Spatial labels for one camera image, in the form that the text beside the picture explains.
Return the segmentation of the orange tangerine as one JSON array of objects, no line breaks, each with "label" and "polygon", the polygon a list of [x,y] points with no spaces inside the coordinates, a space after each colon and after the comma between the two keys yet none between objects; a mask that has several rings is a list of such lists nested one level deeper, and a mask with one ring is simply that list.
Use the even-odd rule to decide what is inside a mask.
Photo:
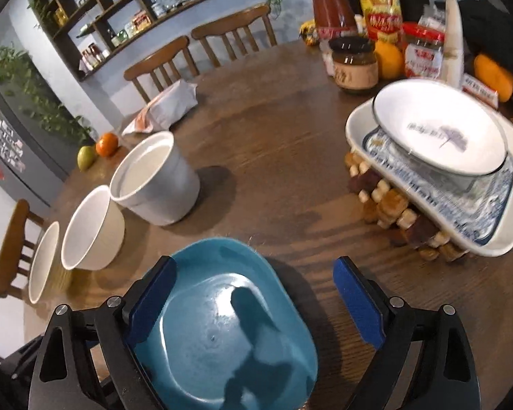
[{"label": "orange tangerine", "polygon": [[110,158],[119,146],[118,137],[113,132],[104,133],[95,145],[95,150],[101,158]]}]

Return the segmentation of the grey refrigerator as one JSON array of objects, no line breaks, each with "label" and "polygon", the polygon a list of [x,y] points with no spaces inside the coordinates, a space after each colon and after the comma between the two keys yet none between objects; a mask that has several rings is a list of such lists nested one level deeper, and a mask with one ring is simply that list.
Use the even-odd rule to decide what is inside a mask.
[{"label": "grey refrigerator", "polygon": [[48,211],[77,167],[82,146],[39,129],[0,92],[0,186],[13,199]]}]

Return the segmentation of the round wooden dining table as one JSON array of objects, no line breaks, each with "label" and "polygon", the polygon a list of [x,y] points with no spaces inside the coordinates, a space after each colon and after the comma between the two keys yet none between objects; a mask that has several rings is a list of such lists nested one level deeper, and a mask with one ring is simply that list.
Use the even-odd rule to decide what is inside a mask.
[{"label": "round wooden dining table", "polygon": [[[67,302],[51,306],[29,407],[167,409],[124,339],[123,297],[161,256],[230,238],[268,261],[310,331],[318,376],[299,409],[513,409],[513,249],[425,261],[365,222],[348,189],[345,123],[377,93],[340,91],[298,43],[201,76],[196,109],[171,132],[200,179],[195,205],[159,227],[115,202],[119,253],[104,269],[77,270]],[[55,209],[64,236],[135,146],[70,176]],[[379,350],[333,283],[341,256],[388,309]]]}]

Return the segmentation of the tall white cup bowl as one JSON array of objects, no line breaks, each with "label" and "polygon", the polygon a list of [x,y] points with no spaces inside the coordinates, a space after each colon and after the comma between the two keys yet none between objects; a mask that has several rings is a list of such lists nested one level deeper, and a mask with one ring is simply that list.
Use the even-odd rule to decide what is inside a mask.
[{"label": "tall white cup bowl", "polygon": [[183,219],[195,205],[200,187],[171,132],[157,132],[136,145],[109,184],[114,202],[159,227]]}]

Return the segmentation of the white rectangular patterned dish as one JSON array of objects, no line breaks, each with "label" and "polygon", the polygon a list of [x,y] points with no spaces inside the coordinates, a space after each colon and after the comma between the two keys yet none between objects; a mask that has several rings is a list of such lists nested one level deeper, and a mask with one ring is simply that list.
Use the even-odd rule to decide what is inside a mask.
[{"label": "white rectangular patterned dish", "polygon": [[497,111],[508,155],[492,175],[458,179],[442,174],[402,152],[372,116],[371,101],[356,107],[345,123],[352,149],[457,245],[487,257],[513,249],[513,123]]}]

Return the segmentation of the medium white bowl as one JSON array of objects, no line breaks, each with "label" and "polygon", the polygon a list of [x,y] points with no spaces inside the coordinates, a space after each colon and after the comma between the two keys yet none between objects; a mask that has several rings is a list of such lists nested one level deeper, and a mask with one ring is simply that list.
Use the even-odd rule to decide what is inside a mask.
[{"label": "medium white bowl", "polygon": [[124,216],[107,185],[93,189],[78,205],[65,231],[61,261],[66,270],[97,271],[110,265],[125,237]]}]

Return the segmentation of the blue square plate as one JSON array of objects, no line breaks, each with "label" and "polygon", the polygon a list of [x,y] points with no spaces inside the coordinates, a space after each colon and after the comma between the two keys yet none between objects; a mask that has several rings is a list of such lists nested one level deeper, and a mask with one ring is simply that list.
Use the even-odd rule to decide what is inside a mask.
[{"label": "blue square plate", "polygon": [[317,351],[267,260],[230,238],[172,258],[177,280],[134,354],[167,409],[299,409]]}]

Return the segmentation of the wooden chair back right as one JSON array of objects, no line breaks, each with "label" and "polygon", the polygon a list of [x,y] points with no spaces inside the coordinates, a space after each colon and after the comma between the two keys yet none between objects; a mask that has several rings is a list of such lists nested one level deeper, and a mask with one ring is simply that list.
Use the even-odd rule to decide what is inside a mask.
[{"label": "wooden chair back right", "polygon": [[240,31],[245,33],[245,39],[248,42],[253,52],[259,51],[259,46],[255,40],[255,36],[251,32],[251,25],[256,21],[261,21],[265,33],[268,36],[268,42],[271,47],[277,46],[277,38],[275,31],[271,25],[271,7],[269,4],[264,3],[260,5],[254,5],[251,8],[243,9],[235,12],[223,18],[216,19],[214,21],[207,22],[201,26],[198,26],[190,32],[190,37],[201,44],[207,57],[209,58],[212,66],[217,69],[221,67],[220,60],[210,45],[209,38],[216,37],[222,40],[222,43],[227,52],[230,61],[237,59],[236,53],[234,52],[233,46],[229,41],[231,36],[236,44],[237,49],[242,56],[247,56],[248,51],[245,47],[245,43],[240,36]]}]

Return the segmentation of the wooden chair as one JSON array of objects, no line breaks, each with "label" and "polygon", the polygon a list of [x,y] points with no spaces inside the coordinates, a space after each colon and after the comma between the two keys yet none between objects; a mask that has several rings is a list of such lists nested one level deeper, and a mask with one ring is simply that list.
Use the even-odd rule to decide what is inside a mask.
[{"label": "wooden chair", "polygon": [[223,18],[216,19],[214,21],[207,22],[201,26],[198,26],[190,32],[190,37],[201,44],[207,57],[209,58],[212,66],[217,69],[221,67],[220,60],[210,45],[209,38],[216,37],[222,40],[222,43],[227,52],[230,61],[237,59],[236,53],[234,52],[233,46],[229,41],[231,36],[236,44],[237,49],[242,56],[247,56],[248,51],[245,47],[245,43],[240,36],[240,31],[245,33],[245,39],[248,42],[253,52],[259,51],[259,46],[255,40],[255,36],[251,32],[251,25],[256,21],[261,21],[265,33],[268,36],[268,42],[271,47],[277,46],[277,38],[275,31],[271,25],[271,7],[269,4],[264,3],[260,5],[254,5],[251,8],[243,9],[235,12]]},{"label": "wooden chair", "polygon": [[22,262],[32,265],[30,256],[23,253],[23,249],[35,251],[36,243],[26,239],[26,222],[42,228],[44,219],[30,210],[29,203],[20,199],[11,216],[5,232],[0,250],[0,298],[8,296],[22,300],[23,290],[13,285],[18,275],[28,278],[29,270],[21,267]]},{"label": "wooden chair", "polygon": [[149,103],[151,98],[143,89],[140,78],[144,75],[150,76],[156,89],[161,93],[165,90],[165,87],[171,86],[174,82],[182,79],[181,72],[174,63],[174,58],[178,54],[183,55],[190,75],[198,77],[200,71],[190,52],[189,45],[189,37],[181,35],[125,70],[124,80],[131,82],[144,102]]}]

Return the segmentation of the green pear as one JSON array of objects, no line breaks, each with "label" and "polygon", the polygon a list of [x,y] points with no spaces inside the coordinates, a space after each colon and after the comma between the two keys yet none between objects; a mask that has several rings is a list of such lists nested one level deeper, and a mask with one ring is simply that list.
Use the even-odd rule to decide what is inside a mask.
[{"label": "green pear", "polygon": [[86,171],[97,159],[97,153],[94,146],[84,145],[79,149],[77,156],[78,169]]}]

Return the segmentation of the dark wooden wall shelf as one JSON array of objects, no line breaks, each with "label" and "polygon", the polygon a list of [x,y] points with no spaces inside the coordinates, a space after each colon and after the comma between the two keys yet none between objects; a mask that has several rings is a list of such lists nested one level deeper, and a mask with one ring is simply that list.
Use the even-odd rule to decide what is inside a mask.
[{"label": "dark wooden wall shelf", "polygon": [[28,7],[82,82],[146,32],[205,1],[28,0]]}]

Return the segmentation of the wide white bowl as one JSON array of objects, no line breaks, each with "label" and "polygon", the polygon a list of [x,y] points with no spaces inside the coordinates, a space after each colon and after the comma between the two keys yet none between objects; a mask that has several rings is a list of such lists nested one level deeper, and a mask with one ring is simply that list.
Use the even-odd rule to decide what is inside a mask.
[{"label": "wide white bowl", "polygon": [[49,275],[55,268],[59,234],[59,222],[54,221],[46,228],[33,255],[28,278],[28,298],[31,304],[36,304],[46,291]]}]

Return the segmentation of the wooden bead trivet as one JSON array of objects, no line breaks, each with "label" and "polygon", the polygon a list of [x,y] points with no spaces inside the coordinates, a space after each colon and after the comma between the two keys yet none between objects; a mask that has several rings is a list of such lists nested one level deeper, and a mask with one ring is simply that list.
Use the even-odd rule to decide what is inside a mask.
[{"label": "wooden bead trivet", "polygon": [[453,262],[468,254],[360,154],[346,153],[345,167],[348,189],[361,202],[363,220],[387,231],[393,246],[408,246],[425,261]]}]

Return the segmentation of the red sauce bottle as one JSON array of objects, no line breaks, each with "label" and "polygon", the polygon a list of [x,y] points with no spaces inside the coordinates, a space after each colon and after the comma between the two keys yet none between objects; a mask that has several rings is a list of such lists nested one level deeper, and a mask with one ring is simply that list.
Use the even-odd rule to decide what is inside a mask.
[{"label": "red sauce bottle", "polygon": [[312,0],[319,40],[357,36],[358,27],[348,0]]}]

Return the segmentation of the dark lid sauce jar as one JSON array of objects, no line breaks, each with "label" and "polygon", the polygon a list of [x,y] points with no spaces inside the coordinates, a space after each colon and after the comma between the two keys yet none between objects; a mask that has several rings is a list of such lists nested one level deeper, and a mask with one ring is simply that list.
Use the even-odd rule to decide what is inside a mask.
[{"label": "dark lid sauce jar", "polygon": [[347,36],[329,40],[334,81],[342,90],[363,94],[379,82],[379,66],[372,40]]}]

